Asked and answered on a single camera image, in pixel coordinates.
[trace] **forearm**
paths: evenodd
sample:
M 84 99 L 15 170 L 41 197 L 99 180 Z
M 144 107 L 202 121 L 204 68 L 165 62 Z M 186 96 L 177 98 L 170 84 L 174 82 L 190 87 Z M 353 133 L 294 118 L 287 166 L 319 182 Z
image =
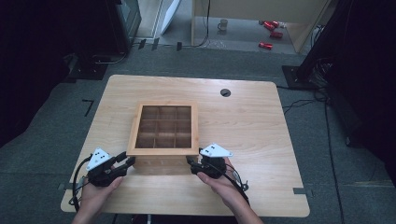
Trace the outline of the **forearm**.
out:
M 227 205 L 239 224 L 262 224 L 262 220 L 244 199 L 236 199 Z
M 78 211 L 72 224 L 91 224 L 95 221 L 95 215 L 90 212 Z

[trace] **wrist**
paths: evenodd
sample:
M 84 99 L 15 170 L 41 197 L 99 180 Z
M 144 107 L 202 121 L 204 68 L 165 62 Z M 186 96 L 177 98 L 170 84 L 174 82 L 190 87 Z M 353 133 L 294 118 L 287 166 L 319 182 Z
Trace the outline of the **wrist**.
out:
M 223 200 L 223 202 L 231 210 L 235 210 L 241 206 L 249 206 L 247 201 L 238 191 L 232 197 L 227 197 L 227 200 Z
M 94 214 L 91 214 L 90 211 L 81 211 L 81 209 L 79 209 L 72 224 L 89 224 L 93 223 L 94 219 Z

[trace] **wire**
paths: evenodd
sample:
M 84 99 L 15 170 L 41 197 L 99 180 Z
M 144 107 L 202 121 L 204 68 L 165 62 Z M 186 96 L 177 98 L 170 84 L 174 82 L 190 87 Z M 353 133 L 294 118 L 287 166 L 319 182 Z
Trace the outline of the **wire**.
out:
M 305 91 L 305 90 L 297 90 L 297 89 L 290 89 L 289 87 L 283 87 L 283 86 L 276 86 L 278 89 L 284 89 L 284 90 L 289 90 L 289 91 Z
M 334 159 L 333 159 L 333 155 L 332 155 L 332 139 L 330 136 L 330 125 L 329 125 L 329 116 L 327 114 L 327 103 L 324 104 L 324 114 L 326 117 L 327 139 L 328 139 L 328 145 L 329 145 L 330 162 L 332 164 L 332 176 L 334 178 L 334 186 L 335 186 L 335 191 L 337 193 L 337 200 L 338 200 L 338 207 L 340 209 L 341 223 L 344 224 L 345 223 L 344 210 L 343 210 L 343 205 L 341 204 L 340 190 L 338 188 L 338 179 L 337 179 L 337 175 L 335 174 Z
M 114 63 L 119 63 L 120 61 L 122 61 L 125 57 L 126 57 L 126 52 L 122 55 L 122 57 L 120 58 L 120 59 L 118 59 L 118 60 L 116 60 L 116 61 L 114 61 L 114 62 L 108 62 L 108 63 L 98 63 L 98 62 L 95 62 L 95 63 L 97 63 L 97 64 L 114 64 Z
M 243 187 L 239 186 L 234 180 L 232 180 L 228 175 L 223 173 L 221 170 L 219 170 L 216 166 L 212 165 L 209 162 L 206 162 L 205 164 L 209 165 L 213 169 L 217 170 L 219 173 L 221 173 L 224 177 L 226 177 L 230 182 L 233 184 L 233 186 L 239 191 L 239 193 L 242 195 L 242 197 L 247 201 L 247 204 L 250 205 L 250 202 L 248 201 L 248 196 L 244 192 Z
M 282 106 L 283 109 L 287 108 L 286 111 L 283 112 L 283 115 L 286 115 L 286 113 L 288 113 L 289 110 L 291 110 L 293 107 L 300 107 L 300 106 L 303 106 L 303 105 L 309 105 L 309 104 L 314 103 L 315 101 L 316 100 L 298 100 L 298 101 L 294 101 L 291 105 Z M 300 102 L 305 102 L 305 103 L 302 104 L 302 105 L 295 105 L 295 104 L 300 103 Z
M 209 14 L 210 14 L 210 0 L 209 3 L 207 4 L 206 25 L 204 23 L 204 26 L 206 27 L 206 36 L 201 44 L 199 44 L 198 46 L 193 46 L 193 48 L 201 47 L 209 39 Z
M 78 212 L 78 209 L 79 209 L 78 199 L 77 199 L 77 189 L 76 189 L 77 176 L 78 176 L 79 170 L 81 169 L 81 166 L 85 162 L 90 161 L 91 158 L 92 158 L 92 154 L 90 155 L 90 157 L 86 158 L 84 161 L 82 161 L 79 164 L 79 166 L 78 166 L 78 168 L 77 168 L 77 170 L 75 172 L 74 178 L 73 178 L 73 188 L 72 188 L 72 190 L 73 190 L 73 198 L 72 199 L 73 199 L 73 205 L 75 206 L 76 212 Z
M 84 185 L 82 185 L 82 186 L 80 186 L 79 188 L 77 188 L 76 190 L 75 190 L 75 192 L 78 192 L 80 189 L 82 189 L 83 187 L 85 187 L 86 185 L 88 185 L 89 183 L 91 183 L 90 181 L 88 181 L 87 183 L 85 183 Z M 75 203 L 74 203 L 74 197 L 73 198 L 71 198 L 70 200 L 69 200 L 69 204 L 70 205 L 75 205 Z
M 113 221 L 111 222 L 112 224 L 116 224 L 117 216 L 118 216 L 118 215 L 119 215 L 119 214 L 114 214 Z
M 239 184 L 241 185 L 241 188 L 245 191 L 245 189 L 244 189 L 244 187 L 243 187 L 243 185 L 242 185 L 242 179 L 241 179 L 241 176 L 238 174 L 238 172 L 235 170 L 235 168 L 233 168 L 231 165 L 229 165 L 229 164 L 225 164 L 226 166 L 229 166 L 230 168 L 232 168 L 233 169 L 233 171 L 234 172 L 236 172 L 236 175 L 238 176 L 238 182 L 239 182 Z

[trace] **red object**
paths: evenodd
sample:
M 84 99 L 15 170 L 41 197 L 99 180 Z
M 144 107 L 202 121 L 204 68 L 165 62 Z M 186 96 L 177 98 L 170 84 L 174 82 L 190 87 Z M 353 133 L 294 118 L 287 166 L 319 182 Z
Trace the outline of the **red object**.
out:
M 264 42 L 260 42 L 260 44 L 259 44 L 259 48 L 262 48 L 262 49 L 272 49 L 272 44 L 270 44 L 270 43 L 264 43 Z
M 279 22 L 277 22 L 277 21 L 270 21 L 270 22 L 271 22 L 271 24 L 273 24 L 273 26 L 275 28 L 279 27 Z
M 267 28 L 269 31 L 274 31 L 275 30 L 275 26 L 269 21 L 265 21 L 263 26 L 265 28 Z
M 282 36 L 283 36 L 283 34 L 280 32 L 271 32 L 271 34 L 270 34 L 270 37 L 272 37 L 272 38 L 280 39 L 280 38 L 282 38 Z

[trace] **human hand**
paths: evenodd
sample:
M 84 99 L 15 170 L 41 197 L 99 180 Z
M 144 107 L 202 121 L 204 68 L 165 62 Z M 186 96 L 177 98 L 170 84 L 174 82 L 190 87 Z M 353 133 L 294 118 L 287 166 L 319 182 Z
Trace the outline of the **human hand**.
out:
M 234 180 L 233 166 L 227 157 L 224 158 L 224 160 L 227 164 L 226 175 Z M 199 172 L 197 175 L 202 182 L 210 186 L 210 188 L 221 197 L 227 207 L 231 208 L 235 203 L 240 203 L 241 201 L 246 202 L 241 193 L 226 177 L 221 176 L 219 179 L 213 179 L 202 172 Z
M 226 175 L 234 179 L 233 166 L 230 160 L 228 158 L 224 158 L 224 160 L 228 164 Z M 210 186 L 221 197 L 223 203 L 230 208 L 239 224 L 262 224 L 262 220 L 250 208 L 248 202 L 230 180 L 224 176 L 219 179 L 213 179 L 202 172 L 197 175 L 202 182 Z
M 87 185 L 82 188 L 81 205 L 73 223 L 93 223 L 101 214 L 108 197 L 119 187 L 122 180 L 122 176 L 117 177 L 108 187 L 103 188 L 87 184 L 88 179 L 84 179 L 84 184 Z

